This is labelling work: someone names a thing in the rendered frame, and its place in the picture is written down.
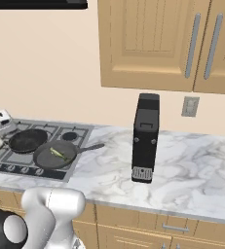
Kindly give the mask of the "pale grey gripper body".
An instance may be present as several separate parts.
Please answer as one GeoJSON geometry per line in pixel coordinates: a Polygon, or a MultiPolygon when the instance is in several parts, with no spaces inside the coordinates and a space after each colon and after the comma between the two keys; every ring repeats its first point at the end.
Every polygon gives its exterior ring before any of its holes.
{"type": "Polygon", "coordinates": [[[9,122],[6,124],[0,124],[0,137],[9,134],[12,131],[17,130],[18,127],[14,122],[9,122]]]}

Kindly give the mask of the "wooden panel under hob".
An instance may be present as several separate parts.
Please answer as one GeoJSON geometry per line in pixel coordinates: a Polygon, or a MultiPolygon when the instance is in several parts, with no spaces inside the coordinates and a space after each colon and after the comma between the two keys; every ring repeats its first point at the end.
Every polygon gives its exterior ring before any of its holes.
{"type": "MultiPolygon", "coordinates": [[[[14,211],[25,216],[20,205],[21,193],[0,190],[0,208],[14,211]]],[[[77,236],[84,242],[86,249],[98,249],[94,205],[86,203],[84,212],[73,220],[73,228],[77,236]]]]}

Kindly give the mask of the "green yellow fish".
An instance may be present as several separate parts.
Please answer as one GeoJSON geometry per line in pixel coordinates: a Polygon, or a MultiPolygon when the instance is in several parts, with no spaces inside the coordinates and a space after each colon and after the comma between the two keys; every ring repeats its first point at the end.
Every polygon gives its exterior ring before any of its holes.
{"type": "Polygon", "coordinates": [[[57,150],[54,149],[53,147],[50,148],[50,152],[51,152],[54,156],[56,156],[56,157],[59,157],[59,158],[61,158],[61,159],[63,159],[63,160],[68,160],[68,158],[67,158],[64,154],[60,153],[59,151],[57,151],[57,150]]]}

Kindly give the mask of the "grey wall socket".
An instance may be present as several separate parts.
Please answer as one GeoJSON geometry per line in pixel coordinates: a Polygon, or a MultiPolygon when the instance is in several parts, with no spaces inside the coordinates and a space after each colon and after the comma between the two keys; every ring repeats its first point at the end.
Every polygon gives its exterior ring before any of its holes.
{"type": "Polygon", "coordinates": [[[199,106],[199,97],[185,96],[182,107],[182,117],[195,117],[199,106]]]}

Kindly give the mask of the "grey hob with black grates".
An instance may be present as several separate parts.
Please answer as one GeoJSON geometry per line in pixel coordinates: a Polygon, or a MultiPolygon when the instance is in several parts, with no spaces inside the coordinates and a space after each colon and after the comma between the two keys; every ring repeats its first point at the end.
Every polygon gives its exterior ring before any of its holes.
{"type": "Polygon", "coordinates": [[[67,182],[94,129],[88,124],[15,120],[3,136],[0,173],[67,182]]]}

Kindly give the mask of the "black extractor hood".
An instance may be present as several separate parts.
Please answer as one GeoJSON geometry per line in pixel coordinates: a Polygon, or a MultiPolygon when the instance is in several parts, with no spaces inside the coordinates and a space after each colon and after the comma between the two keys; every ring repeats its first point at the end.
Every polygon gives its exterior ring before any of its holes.
{"type": "Polygon", "coordinates": [[[88,0],[0,0],[0,10],[86,10],[88,0]]]}

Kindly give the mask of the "black coffee machine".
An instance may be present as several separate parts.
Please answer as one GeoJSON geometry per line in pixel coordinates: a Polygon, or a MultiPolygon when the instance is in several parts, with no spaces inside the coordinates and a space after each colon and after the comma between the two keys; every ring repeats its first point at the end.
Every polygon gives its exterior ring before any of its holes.
{"type": "Polygon", "coordinates": [[[153,178],[159,136],[160,95],[138,97],[132,138],[131,179],[150,184],[153,178]]]}

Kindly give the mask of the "black frying pan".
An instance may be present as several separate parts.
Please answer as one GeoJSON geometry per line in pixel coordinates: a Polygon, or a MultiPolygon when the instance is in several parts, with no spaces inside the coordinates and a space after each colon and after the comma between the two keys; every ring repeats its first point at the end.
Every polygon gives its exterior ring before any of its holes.
{"type": "Polygon", "coordinates": [[[10,149],[17,154],[33,153],[48,141],[45,130],[32,128],[16,133],[9,139],[10,149]]]}

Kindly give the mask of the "plain wooden drawer front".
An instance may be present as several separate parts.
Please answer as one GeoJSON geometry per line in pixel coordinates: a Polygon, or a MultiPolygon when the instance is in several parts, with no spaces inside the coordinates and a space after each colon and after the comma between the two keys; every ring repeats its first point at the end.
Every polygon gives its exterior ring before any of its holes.
{"type": "Polygon", "coordinates": [[[96,205],[96,219],[100,225],[153,231],[157,215],[154,213],[96,205]]]}

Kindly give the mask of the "wide wooden wall cupboard door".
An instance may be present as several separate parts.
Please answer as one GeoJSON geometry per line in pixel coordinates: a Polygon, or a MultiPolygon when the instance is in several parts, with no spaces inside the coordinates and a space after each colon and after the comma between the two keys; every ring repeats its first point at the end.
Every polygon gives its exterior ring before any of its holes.
{"type": "Polygon", "coordinates": [[[210,0],[98,0],[104,87],[193,89],[210,0]],[[193,22],[201,14],[191,74],[185,78],[193,22]]]}

